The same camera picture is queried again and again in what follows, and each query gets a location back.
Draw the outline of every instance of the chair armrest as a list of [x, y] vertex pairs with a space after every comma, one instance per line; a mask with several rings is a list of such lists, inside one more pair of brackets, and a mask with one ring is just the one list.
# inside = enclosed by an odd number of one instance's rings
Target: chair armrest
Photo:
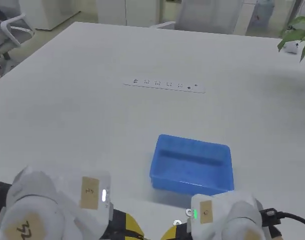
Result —
[[175, 30], [175, 23], [175, 21], [167, 21], [161, 24], [150, 26], [150, 28]]
[[26, 17], [26, 14], [22, 13], [21, 15], [19, 16], [16, 16], [16, 17], [13, 17], [13, 18], [10, 18], [10, 19], [7, 19], [5, 21], [2, 21], [1, 24], [0, 24], [0, 27], [1, 27], [1, 30], [4, 32], [4, 34], [10, 38], [10, 40], [17, 46], [17, 47], [20, 47], [21, 46], [21, 43], [14, 37], [14, 35], [12, 35], [12, 33], [9, 31], [8, 29], [8, 26], [9, 24], [11, 23], [14, 23], [16, 21], [19, 21], [19, 20], [24, 20], [25, 21], [25, 17]]

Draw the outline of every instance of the white cabinet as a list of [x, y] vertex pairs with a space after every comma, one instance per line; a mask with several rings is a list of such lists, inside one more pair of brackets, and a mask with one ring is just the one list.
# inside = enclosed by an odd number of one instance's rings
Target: white cabinet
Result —
[[78, 0], [19, 0], [20, 8], [35, 29], [52, 30], [78, 13]]
[[98, 22], [135, 27], [159, 23], [160, 0], [96, 0]]

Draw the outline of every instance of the green plant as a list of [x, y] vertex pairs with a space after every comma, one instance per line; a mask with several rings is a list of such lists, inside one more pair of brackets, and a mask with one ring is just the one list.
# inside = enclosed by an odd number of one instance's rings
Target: green plant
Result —
[[[278, 50], [280, 51], [285, 43], [292, 41], [305, 42], [305, 29], [295, 29], [293, 26], [296, 24], [305, 24], [305, 16], [296, 17], [289, 23], [290, 29], [284, 30], [281, 42], [278, 44]], [[302, 49], [300, 61], [305, 58], [305, 46]]]

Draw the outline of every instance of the black cable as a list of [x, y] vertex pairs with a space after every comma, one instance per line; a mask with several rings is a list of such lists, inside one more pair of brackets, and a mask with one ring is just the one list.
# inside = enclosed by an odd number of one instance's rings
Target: black cable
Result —
[[301, 222], [302, 224], [305, 224], [305, 219], [300, 217], [300, 216], [297, 216], [297, 215], [294, 215], [294, 214], [291, 214], [291, 213], [288, 213], [288, 212], [282, 212], [282, 211], [279, 211], [277, 213], [277, 216], [279, 219], [284, 219], [284, 218], [288, 218], [288, 219], [293, 219], [293, 220], [296, 220], [298, 222]]

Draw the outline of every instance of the wall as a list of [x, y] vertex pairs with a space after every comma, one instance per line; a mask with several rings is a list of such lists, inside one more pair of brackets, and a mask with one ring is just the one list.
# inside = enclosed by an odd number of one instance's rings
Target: wall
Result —
[[80, 11], [97, 14], [96, 0], [78, 0], [78, 2]]

